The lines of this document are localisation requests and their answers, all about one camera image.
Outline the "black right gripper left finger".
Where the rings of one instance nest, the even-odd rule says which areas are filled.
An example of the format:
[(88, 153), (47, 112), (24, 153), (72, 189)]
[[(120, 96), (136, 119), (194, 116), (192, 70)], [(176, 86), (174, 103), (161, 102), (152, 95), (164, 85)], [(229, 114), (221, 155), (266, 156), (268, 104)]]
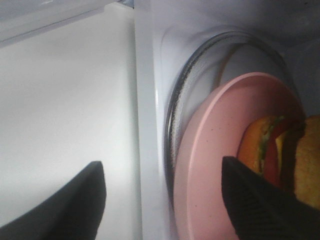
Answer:
[(103, 164), (90, 162), (65, 186), (0, 228), (2, 240), (94, 240), (106, 206)]

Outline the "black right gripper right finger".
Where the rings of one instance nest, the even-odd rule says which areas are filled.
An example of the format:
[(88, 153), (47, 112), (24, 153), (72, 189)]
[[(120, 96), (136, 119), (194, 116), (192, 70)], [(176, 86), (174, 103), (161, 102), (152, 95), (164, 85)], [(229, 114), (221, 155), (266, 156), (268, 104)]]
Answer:
[(241, 240), (318, 240), (320, 212), (271, 185), (233, 156), (222, 159), (221, 191)]

